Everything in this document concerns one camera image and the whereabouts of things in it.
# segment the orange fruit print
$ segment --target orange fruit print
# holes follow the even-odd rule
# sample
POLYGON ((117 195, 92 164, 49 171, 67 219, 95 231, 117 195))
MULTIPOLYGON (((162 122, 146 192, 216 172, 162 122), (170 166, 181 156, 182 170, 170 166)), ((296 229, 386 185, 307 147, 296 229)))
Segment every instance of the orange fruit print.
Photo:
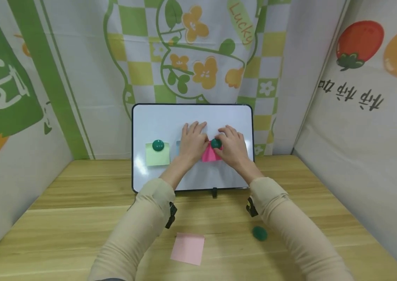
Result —
POLYGON ((384 29, 376 21, 357 21, 347 27, 337 41, 337 64, 340 71, 360 68, 383 43, 384 29))

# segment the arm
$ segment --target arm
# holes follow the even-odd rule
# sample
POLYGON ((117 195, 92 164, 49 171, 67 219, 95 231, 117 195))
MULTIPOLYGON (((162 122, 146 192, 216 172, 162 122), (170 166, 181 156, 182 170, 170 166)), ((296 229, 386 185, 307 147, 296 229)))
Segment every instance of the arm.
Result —
POLYGON ((309 281, 352 281, 353 277, 329 240, 271 178, 265 178, 247 154, 244 137, 234 128, 220 128, 223 150, 214 149, 249 184, 261 219, 281 235, 295 263, 309 281))
POLYGON ((169 220, 169 203, 175 200, 174 190, 208 144, 207 136, 201 134, 205 125, 194 122, 188 129, 185 124, 179 156, 159 178, 142 187, 133 205, 100 249, 88 281, 134 281, 143 255, 169 220))

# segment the finger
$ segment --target finger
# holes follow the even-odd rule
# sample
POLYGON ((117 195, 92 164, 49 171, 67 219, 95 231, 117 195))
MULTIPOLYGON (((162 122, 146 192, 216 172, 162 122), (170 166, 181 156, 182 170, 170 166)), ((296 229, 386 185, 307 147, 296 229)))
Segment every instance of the finger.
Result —
POLYGON ((226 125, 225 127, 229 128, 229 130, 231 131, 231 133, 232 133, 234 136, 237 136, 237 131, 236 131, 235 128, 231 127, 230 125, 226 125))
POLYGON ((186 136, 187 132, 188 132, 188 124, 186 123, 183 125, 183 129, 181 130, 181 136, 182 137, 186 136))
POLYGON ((204 142, 203 147, 202 147, 202 151, 205 152, 206 148, 208 147, 209 142, 204 142))
POLYGON ((217 134, 214 138, 219 139, 221 142, 224 142, 224 141, 226 142, 226 140, 228 139, 224 133, 217 134))
POLYGON ((220 156, 220 158, 222 158, 222 155, 223 155, 222 150, 220 150, 219 148, 213 148, 213 150, 218 156, 220 156))
POLYGON ((231 137, 233 135, 233 133, 231 133, 230 128, 219 128, 217 131, 219 131, 220 133, 224 133, 227 137, 231 137))
POLYGON ((218 134, 214 138, 220 140, 222 142, 222 145, 227 145, 228 143, 228 137, 223 133, 218 134))
POLYGON ((197 126, 197 124, 198 124, 197 121, 193 122, 193 123, 190 125, 190 127, 189 127, 188 133, 193 133, 193 131, 194 131, 195 127, 197 126))
POLYGON ((194 129, 194 132, 201 133, 205 126, 206 126, 206 122, 203 122, 202 124, 197 125, 197 127, 195 127, 195 129, 194 129))
POLYGON ((200 136, 203 138, 203 140, 204 140, 205 142, 209 141, 208 135, 207 135, 207 134, 201 133, 200 136))

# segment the whiteboard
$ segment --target whiteboard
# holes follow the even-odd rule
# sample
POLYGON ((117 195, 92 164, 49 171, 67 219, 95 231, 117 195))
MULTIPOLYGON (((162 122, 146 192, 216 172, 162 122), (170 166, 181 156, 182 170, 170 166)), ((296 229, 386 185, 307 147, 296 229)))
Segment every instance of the whiteboard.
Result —
MULTIPOLYGON (((248 156, 253 160, 253 114, 248 105, 239 104, 153 104, 139 103, 132 109, 131 188, 139 192, 152 178, 158 178, 167 168, 147 166, 145 145, 160 139, 169 143, 170 161, 178 154, 177 141, 185 123, 207 122, 202 132, 213 139, 217 129, 230 125, 245 137, 248 156)), ((180 181, 177 190, 247 188, 248 184, 222 160, 197 162, 180 181)))

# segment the left hand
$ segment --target left hand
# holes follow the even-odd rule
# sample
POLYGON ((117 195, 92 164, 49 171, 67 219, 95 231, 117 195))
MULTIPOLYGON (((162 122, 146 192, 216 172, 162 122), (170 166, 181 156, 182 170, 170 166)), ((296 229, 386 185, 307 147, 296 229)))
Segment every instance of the left hand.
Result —
POLYGON ((199 124, 198 121, 193 122, 189 128, 187 123, 183 126, 178 157, 186 161, 190 167, 201 159, 209 144, 208 135, 202 133, 205 126, 206 122, 199 124))

